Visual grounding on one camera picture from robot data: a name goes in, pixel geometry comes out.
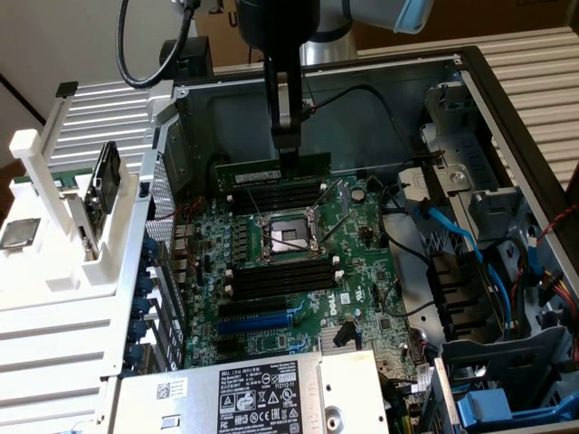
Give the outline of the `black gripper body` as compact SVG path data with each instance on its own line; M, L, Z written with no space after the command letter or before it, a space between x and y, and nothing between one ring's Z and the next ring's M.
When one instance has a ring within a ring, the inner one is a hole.
M317 1L237 1L243 40L259 50L300 47L318 29Z

